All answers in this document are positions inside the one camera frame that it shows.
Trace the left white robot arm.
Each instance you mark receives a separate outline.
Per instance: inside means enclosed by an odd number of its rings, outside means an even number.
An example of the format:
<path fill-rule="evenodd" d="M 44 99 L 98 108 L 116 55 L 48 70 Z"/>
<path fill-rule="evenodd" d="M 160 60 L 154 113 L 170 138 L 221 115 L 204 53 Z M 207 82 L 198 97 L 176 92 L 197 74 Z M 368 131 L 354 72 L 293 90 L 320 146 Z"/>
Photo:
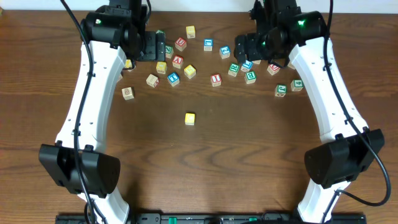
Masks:
<path fill-rule="evenodd" d="M 127 223 L 129 204 L 117 187 L 121 163 L 106 154 L 106 128 L 126 62 L 163 62 L 165 35 L 146 30 L 150 2 L 111 0 L 76 21 L 82 45 L 78 80 L 66 120 L 39 161 L 53 181 L 86 205 L 87 223 Z"/>

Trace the yellow O block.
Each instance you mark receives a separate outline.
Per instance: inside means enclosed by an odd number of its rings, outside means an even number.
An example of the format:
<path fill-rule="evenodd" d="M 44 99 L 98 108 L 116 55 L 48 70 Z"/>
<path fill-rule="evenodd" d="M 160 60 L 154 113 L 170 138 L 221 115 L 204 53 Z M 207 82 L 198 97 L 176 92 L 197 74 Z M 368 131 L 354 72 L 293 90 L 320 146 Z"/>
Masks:
<path fill-rule="evenodd" d="M 157 62 L 156 70 L 157 70 L 157 73 L 166 74 L 167 63 L 166 62 Z"/>

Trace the yellow C block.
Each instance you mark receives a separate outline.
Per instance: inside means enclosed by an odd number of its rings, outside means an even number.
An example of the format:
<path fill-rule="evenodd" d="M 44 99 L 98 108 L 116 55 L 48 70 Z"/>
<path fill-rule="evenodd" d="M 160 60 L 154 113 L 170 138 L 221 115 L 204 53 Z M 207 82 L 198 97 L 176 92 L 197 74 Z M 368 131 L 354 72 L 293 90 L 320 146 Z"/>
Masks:
<path fill-rule="evenodd" d="M 195 124 L 195 113 L 186 113 L 185 114 L 185 124 L 186 125 L 194 125 Z"/>

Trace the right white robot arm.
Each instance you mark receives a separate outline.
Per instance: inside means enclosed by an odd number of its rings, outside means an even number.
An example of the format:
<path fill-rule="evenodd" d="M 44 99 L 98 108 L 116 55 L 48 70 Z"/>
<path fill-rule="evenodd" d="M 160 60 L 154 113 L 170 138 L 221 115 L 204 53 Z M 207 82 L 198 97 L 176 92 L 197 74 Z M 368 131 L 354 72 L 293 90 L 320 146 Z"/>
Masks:
<path fill-rule="evenodd" d="M 302 12 L 295 1 L 256 1 L 250 12 L 256 31 L 235 39 L 239 63 L 265 60 L 294 67 L 317 118 L 321 145 L 305 153 L 310 182 L 294 213 L 272 213 L 263 223 L 365 223 L 358 214 L 334 214 L 346 188 L 373 162 L 384 146 L 380 129 L 370 129 L 356 109 L 336 64 L 331 19 Z"/>

